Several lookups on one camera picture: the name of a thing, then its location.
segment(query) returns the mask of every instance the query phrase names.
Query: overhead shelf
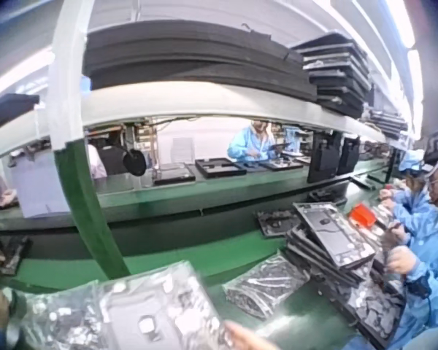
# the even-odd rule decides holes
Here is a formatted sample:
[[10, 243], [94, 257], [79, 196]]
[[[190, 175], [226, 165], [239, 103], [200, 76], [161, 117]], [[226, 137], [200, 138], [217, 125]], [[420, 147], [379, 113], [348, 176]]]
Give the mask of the overhead shelf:
[[[82, 97], [85, 128], [140, 117], [235, 116], [326, 128], [387, 142], [379, 131], [303, 100], [248, 87], [211, 82], [145, 82], [96, 90]], [[0, 128], [0, 157], [49, 136], [45, 109]]]

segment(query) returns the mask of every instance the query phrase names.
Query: ceiling light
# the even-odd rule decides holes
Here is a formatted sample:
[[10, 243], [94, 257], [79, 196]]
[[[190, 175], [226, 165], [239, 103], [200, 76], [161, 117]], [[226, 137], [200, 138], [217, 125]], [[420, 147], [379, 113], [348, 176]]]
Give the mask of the ceiling light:
[[0, 93], [35, 71], [50, 65], [54, 58], [55, 55], [48, 47], [20, 62], [0, 77]]
[[404, 0], [386, 0], [386, 4], [396, 24], [402, 43], [410, 49], [415, 44], [415, 37]]

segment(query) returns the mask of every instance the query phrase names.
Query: black plastic part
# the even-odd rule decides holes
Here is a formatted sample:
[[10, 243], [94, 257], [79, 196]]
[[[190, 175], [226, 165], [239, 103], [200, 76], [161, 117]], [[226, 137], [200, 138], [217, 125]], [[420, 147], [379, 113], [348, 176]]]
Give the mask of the black plastic part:
[[92, 88], [207, 81], [315, 101], [302, 57], [269, 36], [186, 20], [130, 23], [88, 36], [83, 72]]
[[143, 176], [146, 173], [145, 155], [137, 149], [130, 149], [129, 152], [125, 153], [123, 165], [131, 175]]
[[247, 173], [247, 170], [232, 163], [227, 158], [197, 159], [195, 165], [207, 179], [245, 175]]
[[342, 145], [341, 158], [337, 167], [337, 175], [352, 173], [356, 168], [359, 156], [360, 139], [344, 139]]
[[187, 166], [172, 169], [159, 169], [155, 171], [153, 184], [161, 186], [164, 184], [178, 184], [181, 182], [192, 182], [196, 180], [191, 170]]
[[14, 236], [4, 247], [3, 253], [5, 261], [0, 268], [0, 274], [5, 276], [15, 276], [21, 261], [31, 248], [31, 240], [28, 236]]
[[342, 134], [334, 132], [333, 135], [313, 133], [313, 150], [307, 182], [320, 182], [333, 179], [337, 174], [339, 165], [339, 150]]
[[0, 127], [34, 109], [38, 95], [7, 93], [0, 98]]

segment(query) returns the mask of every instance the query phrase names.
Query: orange component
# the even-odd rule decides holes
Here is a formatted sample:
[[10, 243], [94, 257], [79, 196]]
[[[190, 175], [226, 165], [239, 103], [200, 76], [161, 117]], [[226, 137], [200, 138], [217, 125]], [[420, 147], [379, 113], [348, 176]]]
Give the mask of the orange component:
[[349, 214], [349, 217], [366, 228], [372, 228], [377, 221], [377, 218], [373, 212], [362, 203], [354, 206]]

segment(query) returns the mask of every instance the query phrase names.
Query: stacked foam tray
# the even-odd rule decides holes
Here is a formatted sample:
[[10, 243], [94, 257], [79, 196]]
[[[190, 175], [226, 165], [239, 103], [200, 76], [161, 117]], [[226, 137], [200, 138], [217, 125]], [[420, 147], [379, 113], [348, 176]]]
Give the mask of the stacked foam tray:
[[375, 124], [385, 136], [399, 140], [401, 131], [407, 131], [408, 125], [399, 114], [370, 109], [366, 121]]
[[202, 81], [306, 101], [316, 88], [297, 52], [270, 36], [188, 20], [154, 20], [88, 35], [83, 73], [93, 90], [154, 81]]
[[295, 203], [302, 225], [287, 233], [285, 257], [310, 272], [320, 291], [376, 349], [391, 341], [404, 298], [372, 269], [375, 248], [332, 203]]
[[292, 47], [304, 56], [304, 70], [318, 87], [321, 106], [358, 119], [371, 89], [366, 53], [336, 31]]

